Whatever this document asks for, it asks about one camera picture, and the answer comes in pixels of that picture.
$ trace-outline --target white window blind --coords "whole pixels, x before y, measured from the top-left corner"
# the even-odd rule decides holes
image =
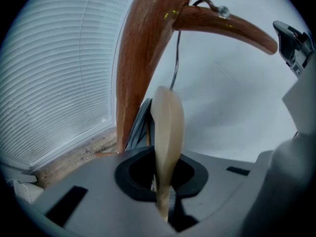
[[[0,50],[1,162],[31,170],[112,124],[113,57],[130,2],[27,2]]]

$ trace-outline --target beige plastic piece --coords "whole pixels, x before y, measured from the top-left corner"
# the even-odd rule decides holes
[[[157,88],[150,111],[155,121],[157,208],[168,221],[171,178],[183,144],[184,113],[180,97],[163,86]]]

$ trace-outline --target metal screw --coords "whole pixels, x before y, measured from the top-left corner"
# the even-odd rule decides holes
[[[218,14],[223,18],[228,18],[231,13],[229,12],[229,9],[226,6],[219,6]]]

